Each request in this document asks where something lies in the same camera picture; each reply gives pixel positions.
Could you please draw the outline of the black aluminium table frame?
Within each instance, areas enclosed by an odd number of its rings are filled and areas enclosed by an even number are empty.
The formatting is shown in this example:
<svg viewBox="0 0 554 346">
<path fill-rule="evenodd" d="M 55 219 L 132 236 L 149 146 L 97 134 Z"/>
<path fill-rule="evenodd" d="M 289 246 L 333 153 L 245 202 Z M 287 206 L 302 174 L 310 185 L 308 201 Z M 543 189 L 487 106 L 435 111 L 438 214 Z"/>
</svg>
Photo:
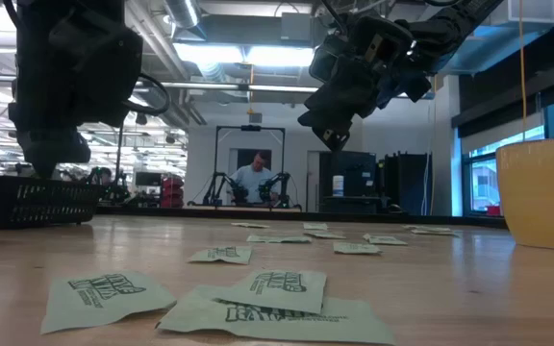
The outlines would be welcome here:
<svg viewBox="0 0 554 346">
<path fill-rule="evenodd" d="M 420 224 L 444 226 L 471 226 L 507 230 L 508 225 L 501 217 L 462 217 L 462 216 L 416 216 L 406 214 L 355 214 L 355 213 L 318 213 L 285 210 L 236 210 L 226 209 L 155 209 L 98 207 L 96 215 L 152 216 L 152 217 L 189 217 L 214 219 L 271 220 L 271 221 L 314 221 L 342 223 L 382 223 L 382 224 Z"/>
</svg>

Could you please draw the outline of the black gantry frame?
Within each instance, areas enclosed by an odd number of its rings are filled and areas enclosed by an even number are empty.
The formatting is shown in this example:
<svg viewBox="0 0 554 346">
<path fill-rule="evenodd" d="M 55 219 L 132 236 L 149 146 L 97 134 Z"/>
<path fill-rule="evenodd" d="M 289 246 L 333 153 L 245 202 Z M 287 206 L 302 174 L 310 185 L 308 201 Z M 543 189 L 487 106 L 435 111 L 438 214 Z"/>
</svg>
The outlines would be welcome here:
<svg viewBox="0 0 554 346">
<path fill-rule="evenodd" d="M 123 133 L 124 133 L 124 122 L 121 123 L 118 135 L 117 135 L 117 151 L 116 151 L 116 161 L 115 161 L 115 175 L 114 175 L 114 185 L 118 185 L 121 179 L 121 154 L 122 154 L 122 143 L 123 143 Z"/>
<path fill-rule="evenodd" d="M 220 193 L 225 183 L 227 183 L 234 190 L 235 194 L 238 195 L 238 197 L 240 198 L 244 197 L 242 187 L 237 185 L 227 174 L 217 171 L 218 147 L 219 147 L 219 142 L 221 140 L 221 138 L 219 137 L 219 133 L 223 129 L 239 130 L 242 132 L 272 132 L 272 131 L 280 132 L 282 135 L 282 139 L 279 140 L 279 143 L 281 144 L 281 154 L 282 154 L 280 172 L 286 172 L 285 171 L 285 150 L 286 150 L 286 129 L 285 128 L 262 127 L 258 125 L 217 126 L 215 128 L 215 136 L 214 136 L 214 172 L 211 176 L 211 183 L 209 185 L 209 188 L 203 197 L 203 204 L 208 206 L 220 205 L 219 203 Z"/>
</svg>

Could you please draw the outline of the black plastic mesh basket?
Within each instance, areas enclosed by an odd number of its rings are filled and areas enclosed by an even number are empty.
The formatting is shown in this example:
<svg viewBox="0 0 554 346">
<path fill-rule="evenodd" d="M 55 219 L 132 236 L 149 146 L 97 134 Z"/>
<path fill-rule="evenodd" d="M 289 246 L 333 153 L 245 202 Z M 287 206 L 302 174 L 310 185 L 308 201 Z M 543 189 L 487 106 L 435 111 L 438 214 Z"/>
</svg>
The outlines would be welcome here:
<svg viewBox="0 0 554 346">
<path fill-rule="evenodd" d="M 88 222 L 101 195 L 98 185 L 0 176 L 0 229 Z"/>
</svg>

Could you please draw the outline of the wooden station table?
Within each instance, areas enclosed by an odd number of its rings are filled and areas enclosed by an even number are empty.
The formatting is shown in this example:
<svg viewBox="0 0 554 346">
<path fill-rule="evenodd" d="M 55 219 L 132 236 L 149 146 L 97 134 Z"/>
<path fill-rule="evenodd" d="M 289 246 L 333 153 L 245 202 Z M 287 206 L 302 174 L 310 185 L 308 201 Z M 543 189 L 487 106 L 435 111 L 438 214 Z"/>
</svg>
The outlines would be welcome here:
<svg viewBox="0 0 554 346">
<path fill-rule="evenodd" d="M 239 207 L 239 206 L 184 206 L 184 210 L 221 210 L 221 211 L 253 211 L 253 212 L 302 212 L 301 208 L 271 208 L 271 207 Z"/>
</svg>

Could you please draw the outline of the bright ceiling light panel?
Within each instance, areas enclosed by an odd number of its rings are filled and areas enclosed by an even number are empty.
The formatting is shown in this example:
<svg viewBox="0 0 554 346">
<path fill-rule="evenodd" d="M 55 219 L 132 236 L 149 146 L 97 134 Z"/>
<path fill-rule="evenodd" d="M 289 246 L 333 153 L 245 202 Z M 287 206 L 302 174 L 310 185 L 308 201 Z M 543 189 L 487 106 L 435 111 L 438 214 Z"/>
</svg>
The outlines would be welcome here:
<svg viewBox="0 0 554 346">
<path fill-rule="evenodd" d="M 314 56 L 313 48 L 285 46 L 241 46 L 209 44 L 173 44 L 179 58 L 194 63 L 248 62 L 259 66 L 309 66 Z"/>
</svg>

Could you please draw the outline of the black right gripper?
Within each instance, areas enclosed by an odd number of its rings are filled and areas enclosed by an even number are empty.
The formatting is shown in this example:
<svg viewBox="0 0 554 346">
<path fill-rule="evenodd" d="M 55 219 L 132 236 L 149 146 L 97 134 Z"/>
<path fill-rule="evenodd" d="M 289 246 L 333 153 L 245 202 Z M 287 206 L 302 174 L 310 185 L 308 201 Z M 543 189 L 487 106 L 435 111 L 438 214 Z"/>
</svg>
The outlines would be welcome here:
<svg viewBox="0 0 554 346">
<path fill-rule="evenodd" d="M 407 26 L 358 16 L 348 39 L 364 62 L 339 57 L 329 80 L 305 101 L 307 110 L 298 117 L 331 152 L 341 151 L 350 138 L 354 113 L 367 117 L 401 94 L 417 102 L 431 89 L 426 73 L 415 66 L 416 41 Z"/>
</svg>

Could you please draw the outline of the black cabinet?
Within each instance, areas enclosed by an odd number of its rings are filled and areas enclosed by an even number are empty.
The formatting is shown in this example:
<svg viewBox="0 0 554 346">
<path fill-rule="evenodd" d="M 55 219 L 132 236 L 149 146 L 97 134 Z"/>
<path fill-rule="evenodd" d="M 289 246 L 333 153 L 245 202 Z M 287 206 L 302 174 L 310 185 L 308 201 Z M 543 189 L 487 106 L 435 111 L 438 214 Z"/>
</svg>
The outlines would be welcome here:
<svg viewBox="0 0 554 346">
<path fill-rule="evenodd" d="M 322 213 L 375 214 L 379 198 L 375 187 L 376 156 L 341 151 L 319 154 L 318 211 Z M 332 193 L 332 179 L 344 176 L 344 196 Z"/>
<path fill-rule="evenodd" d="M 431 207 L 433 161 L 430 154 L 384 156 L 383 194 L 391 211 L 426 216 Z"/>
</svg>

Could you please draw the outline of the black monitor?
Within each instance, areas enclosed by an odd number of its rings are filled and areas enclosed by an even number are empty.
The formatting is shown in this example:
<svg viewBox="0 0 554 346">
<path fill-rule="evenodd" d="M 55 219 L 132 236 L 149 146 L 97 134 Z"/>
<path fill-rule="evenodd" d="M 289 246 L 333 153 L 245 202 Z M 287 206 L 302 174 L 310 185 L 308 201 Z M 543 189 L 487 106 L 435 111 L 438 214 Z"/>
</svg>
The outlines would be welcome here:
<svg viewBox="0 0 554 346">
<path fill-rule="evenodd" d="M 140 171 L 135 173 L 135 186 L 161 186 L 163 174 L 159 172 Z"/>
</svg>

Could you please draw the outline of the yellow ceramic mug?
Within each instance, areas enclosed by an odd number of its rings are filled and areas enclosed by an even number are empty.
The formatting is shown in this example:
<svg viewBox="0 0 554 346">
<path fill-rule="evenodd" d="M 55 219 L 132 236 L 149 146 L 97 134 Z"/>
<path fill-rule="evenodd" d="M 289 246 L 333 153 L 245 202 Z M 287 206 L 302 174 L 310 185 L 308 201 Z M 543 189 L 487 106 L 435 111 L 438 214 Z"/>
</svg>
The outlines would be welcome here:
<svg viewBox="0 0 554 346">
<path fill-rule="evenodd" d="M 516 243 L 554 249 L 554 139 L 496 150 L 500 204 Z"/>
</svg>

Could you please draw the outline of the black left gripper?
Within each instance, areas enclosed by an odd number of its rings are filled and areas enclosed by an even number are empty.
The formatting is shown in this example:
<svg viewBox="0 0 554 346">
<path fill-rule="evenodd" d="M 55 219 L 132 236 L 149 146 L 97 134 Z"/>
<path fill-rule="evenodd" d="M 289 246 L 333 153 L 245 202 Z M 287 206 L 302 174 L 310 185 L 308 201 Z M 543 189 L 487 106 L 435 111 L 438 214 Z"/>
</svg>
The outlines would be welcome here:
<svg viewBox="0 0 554 346">
<path fill-rule="evenodd" d="M 59 163 L 87 163 L 75 127 L 118 127 L 139 78 L 143 40 L 124 22 L 123 0 L 8 0 L 16 28 L 10 120 L 38 176 Z"/>
</svg>

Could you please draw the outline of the long tube light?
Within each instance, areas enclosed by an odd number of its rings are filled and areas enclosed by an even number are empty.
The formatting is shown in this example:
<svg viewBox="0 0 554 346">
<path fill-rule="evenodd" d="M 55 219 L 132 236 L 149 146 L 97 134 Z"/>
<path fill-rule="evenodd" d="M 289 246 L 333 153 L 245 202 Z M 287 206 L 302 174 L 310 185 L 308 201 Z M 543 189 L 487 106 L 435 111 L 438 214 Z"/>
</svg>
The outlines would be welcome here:
<svg viewBox="0 0 554 346">
<path fill-rule="evenodd" d="M 219 90 L 219 91 L 261 91 L 261 92 L 289 92 L 289 93 L 315 93 L 314 86 L 270 86 L 249 84 L 220 84 L 220 83 L 194 83 L 194 82 L 165 82 L 165 88 L 194 89 L 194 90 Z"/>
</svg>

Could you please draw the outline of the red storage bins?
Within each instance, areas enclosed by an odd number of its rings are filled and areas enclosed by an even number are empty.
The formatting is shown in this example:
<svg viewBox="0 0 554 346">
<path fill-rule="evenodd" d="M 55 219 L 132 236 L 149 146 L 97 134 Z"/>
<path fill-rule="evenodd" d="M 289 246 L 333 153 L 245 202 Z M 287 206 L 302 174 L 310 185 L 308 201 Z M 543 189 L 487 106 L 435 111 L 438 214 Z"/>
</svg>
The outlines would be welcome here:
<svg viewBox="0 0 554 346">
<path fill-rule="evenodd" d="M 180 209 L 184 205 L 184 181 L 180 176 L 174 175 L 162 179 L 161 207 L 167 209 Z"/>
</svg>

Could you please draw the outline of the silver ventilation duct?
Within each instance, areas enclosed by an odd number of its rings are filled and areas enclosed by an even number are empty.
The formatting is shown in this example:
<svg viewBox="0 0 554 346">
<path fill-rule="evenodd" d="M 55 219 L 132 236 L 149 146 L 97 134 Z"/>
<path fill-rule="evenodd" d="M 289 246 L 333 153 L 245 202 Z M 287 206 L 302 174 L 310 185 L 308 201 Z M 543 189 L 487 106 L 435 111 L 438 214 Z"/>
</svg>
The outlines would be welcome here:
<svg viewBox="0 0 554 346">
<path fill-rule="evenodd" d="M 164 0 L 164 7 L 177 28 L 190 29 L 201 20 L 197 0 Z"/>
</svg>

